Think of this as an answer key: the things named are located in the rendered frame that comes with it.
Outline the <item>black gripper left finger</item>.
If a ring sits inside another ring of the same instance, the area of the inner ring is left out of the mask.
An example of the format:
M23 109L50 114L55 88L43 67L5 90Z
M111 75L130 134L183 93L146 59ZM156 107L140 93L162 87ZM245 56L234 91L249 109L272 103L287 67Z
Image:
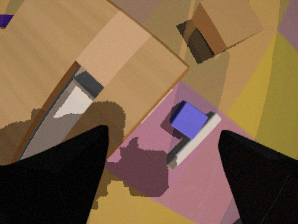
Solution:
M0 224L86 224L100 184L108 125L0 165Z

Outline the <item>small dark blue block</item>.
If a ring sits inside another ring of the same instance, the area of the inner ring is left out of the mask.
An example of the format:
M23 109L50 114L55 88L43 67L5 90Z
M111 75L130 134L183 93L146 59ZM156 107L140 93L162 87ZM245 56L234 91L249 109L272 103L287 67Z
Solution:
M0 14L0 27L7 28L9 20L12 20L13 15L1 15Z
M193 140L194 136L197 135L202 125L204 125L205 121L208 119L209 116L205 116L204 113L198 111L192 104L182 101L182 103L178 105L176 112L170 117L169 123L170 127L177 128L178 131L185 133L186 136L189 136L190 139Z

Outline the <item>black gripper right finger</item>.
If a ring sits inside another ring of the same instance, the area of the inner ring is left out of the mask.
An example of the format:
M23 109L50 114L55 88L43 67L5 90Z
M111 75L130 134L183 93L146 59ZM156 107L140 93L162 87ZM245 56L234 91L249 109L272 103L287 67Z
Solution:
M233 131L218 151L241 224L298 224L298 160Z

